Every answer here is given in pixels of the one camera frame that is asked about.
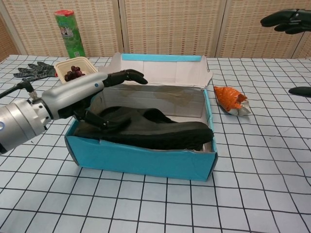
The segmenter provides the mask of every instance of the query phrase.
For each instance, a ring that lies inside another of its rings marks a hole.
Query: chip bag
[[[233,87],[214,86],[218,103],[230,114],[243,116],[251,113],[248,99]]]

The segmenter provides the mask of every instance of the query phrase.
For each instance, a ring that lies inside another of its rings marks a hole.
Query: blue shoe box
[[[94,98],[91,111],[98,113],[111,106],[158,108],[173,120],[198,120],[213,130],[206,89],[212,73],[204,56],[117,53],[109,66],[99,70],[110,73],[128,68],[144,73],[148,85],[125,82],[106,88]],[[218,159],[215,138],[203,151],[151,150],[73,136],[77,125],[73,122],[65,142],[81,167],[205,181]]]

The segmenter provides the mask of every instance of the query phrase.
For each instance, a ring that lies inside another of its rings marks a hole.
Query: white table
[[[0,63],[1,91],[17,67],[66,58],[11,55]],[[95,66],[110,58],[90,58]],[[311,230],[311,61],[208,58],[208,86],[219,160],[207,182],[81,169],[64,143],[71,119],[0,156],[0,232],[5,233],[307,233]],[[38,94],[58,78],[33,82]],[[253,114],[217,106],[213,85],[249,99]],[[0,99],[1,106],[18,98]]]

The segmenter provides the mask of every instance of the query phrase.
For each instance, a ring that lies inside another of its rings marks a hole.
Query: red grape
[[[78,70],[78,71],[76,71],[76,74],[77,74],[78,77],[81,77],[82,76],[82,71]]]

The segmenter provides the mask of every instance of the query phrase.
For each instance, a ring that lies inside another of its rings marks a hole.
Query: pringles can
[[[69,58],[86,56],[82,45],[74,11],[60,10],[54,13]]]

